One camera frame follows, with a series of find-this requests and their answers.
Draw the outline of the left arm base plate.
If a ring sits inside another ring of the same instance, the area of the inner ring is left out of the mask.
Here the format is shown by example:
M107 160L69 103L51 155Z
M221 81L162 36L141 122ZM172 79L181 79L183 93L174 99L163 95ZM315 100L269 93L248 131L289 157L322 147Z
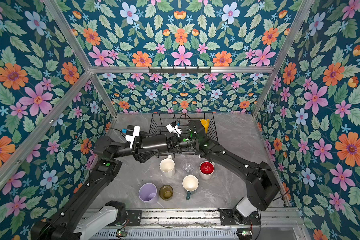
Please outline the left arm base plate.
M142 220L142 210L127 210L125 220L116 220L113 223L108 224L108 227L138 227Z

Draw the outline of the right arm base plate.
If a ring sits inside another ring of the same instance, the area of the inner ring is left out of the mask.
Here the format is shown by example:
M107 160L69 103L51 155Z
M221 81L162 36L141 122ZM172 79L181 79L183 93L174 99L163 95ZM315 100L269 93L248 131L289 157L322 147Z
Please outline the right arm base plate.
M258 211L250 213L247 217L238 210L218 209L221 225L223 226L260 226L261 219Z

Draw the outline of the black mug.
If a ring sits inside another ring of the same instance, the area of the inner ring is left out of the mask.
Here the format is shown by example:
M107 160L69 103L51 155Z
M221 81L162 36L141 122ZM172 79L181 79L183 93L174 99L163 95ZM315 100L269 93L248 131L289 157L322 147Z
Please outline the black mug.
M166 152L168 152L168 144L165 135L147 137L140 142L136 160L140 163L145 163L151 157Z

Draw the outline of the yellow mug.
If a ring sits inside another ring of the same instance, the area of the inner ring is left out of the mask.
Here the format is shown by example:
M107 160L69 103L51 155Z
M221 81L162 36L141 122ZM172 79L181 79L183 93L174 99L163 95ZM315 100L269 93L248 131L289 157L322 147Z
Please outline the yellow mug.
M205 129L205 133L207 134L209 131L210 120L209 119L201 119L200 122Z

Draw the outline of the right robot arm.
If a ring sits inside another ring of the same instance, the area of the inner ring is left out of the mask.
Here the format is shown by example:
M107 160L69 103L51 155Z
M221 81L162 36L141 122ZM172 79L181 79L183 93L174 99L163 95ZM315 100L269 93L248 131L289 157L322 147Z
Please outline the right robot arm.
M201 158L223 166L245 182L247 195L233 208L233 218L239 225L245 224L253 212L265 211L281 190L269 164L257 164L228 151L207 136L200 120L189 121L185 137L166 135L166 146L168 152L174 153L191 148Z

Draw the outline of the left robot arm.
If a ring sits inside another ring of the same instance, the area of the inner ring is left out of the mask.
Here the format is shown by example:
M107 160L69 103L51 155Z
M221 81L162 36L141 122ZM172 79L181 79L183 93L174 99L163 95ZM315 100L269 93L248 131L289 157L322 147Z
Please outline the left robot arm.
M89 240L109 224L124 226L129 219L128 212L126 205L118 201L107 202L86 220L82 217L97 196L118 175L123 164L119 161L120 157L134 156L136 160L145 162L153 156L152 151L144 150L142 144L144 139L150 137L149 133L143 132L125 143L115 142L108 136L100 137L95 145L99 160L83 186L58 212L32 227L31 239Z

